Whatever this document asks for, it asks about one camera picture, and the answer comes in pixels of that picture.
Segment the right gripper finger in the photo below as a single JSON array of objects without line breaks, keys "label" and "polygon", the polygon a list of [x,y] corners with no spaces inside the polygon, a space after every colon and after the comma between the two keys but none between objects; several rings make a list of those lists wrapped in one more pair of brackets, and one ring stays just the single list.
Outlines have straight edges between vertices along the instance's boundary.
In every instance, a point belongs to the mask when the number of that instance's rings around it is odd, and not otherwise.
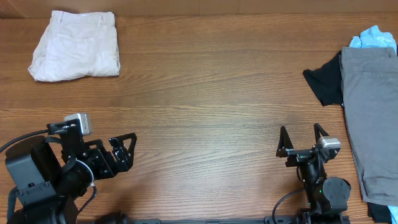
[{"label": "right gripper finger", "polygon": [[329,134],[321,127],[319,123],[313,125],[315,133],[315,142],[318,143],[321,137],[329,136]]},{"label": "right gripper finger", "polygon": [[277,146],[276,156],[277,157],[289,157],[294,151],[292,141],[290,140],[289,134],[285,128],[282,126],[280,128],[279,143]]}]

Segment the beige shorts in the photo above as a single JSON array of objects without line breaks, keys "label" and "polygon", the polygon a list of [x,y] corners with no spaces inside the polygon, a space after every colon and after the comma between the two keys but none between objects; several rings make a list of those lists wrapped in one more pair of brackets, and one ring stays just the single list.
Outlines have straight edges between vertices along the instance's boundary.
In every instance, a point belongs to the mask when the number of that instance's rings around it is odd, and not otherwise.
[{"label": "beige shorts", "polygon": [[112,12],[52,11],[28,71],[34,80],[60,82],[120,73],[118,35]]}]

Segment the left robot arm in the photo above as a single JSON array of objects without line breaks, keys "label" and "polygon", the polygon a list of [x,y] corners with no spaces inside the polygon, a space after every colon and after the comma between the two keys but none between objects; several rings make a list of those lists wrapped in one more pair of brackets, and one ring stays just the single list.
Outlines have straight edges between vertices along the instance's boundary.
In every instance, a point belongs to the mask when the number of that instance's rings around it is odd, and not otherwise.
[{"label": "left robot arm", "polygon": [[75,223],[82,209],[75,200],[96,180],[110,179],[133,166],[137,136],[85,142],[77,120],[15,138],[1,150],[15,187],[9,193],[8,223]]}]

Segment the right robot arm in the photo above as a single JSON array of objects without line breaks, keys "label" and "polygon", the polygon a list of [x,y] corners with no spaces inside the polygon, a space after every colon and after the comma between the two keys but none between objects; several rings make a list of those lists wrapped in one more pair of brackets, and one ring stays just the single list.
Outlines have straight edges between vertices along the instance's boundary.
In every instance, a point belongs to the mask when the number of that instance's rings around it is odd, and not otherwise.
[{"label": "right robot arm", "polygon": [[276,150],[277,157],[285,157],[286,167],[296,168],[296,175],[303,183],[301,189],[283,196],[272,210],[272,222],[278,223],[276,216],[278,206],[287,198],[300,192],[305,192],[308,207],[297,210],[297,214],[290,217],[291,223],[349,223],[349,217],[343,216],[348,209],[348,199],[351,192],[350,183],[339,177],[328,177],[324,164],[334,159],[341,149],[338,138],[330,136],[318,123],[313,125],[315,144],[310,149],[296,150],[289,134],[282,126],[280,128],[279,143]]}]

